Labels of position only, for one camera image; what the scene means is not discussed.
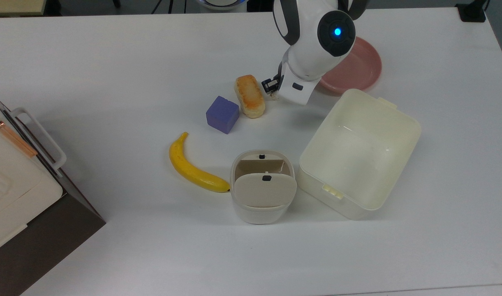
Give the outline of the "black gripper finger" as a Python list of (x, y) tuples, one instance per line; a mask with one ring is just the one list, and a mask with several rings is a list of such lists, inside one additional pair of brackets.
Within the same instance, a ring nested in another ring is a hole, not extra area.
[(281, 84), (281, 76), (274, 76), (273, 79), (262, 81), (262, 88), (268, 95), (276, 95)]

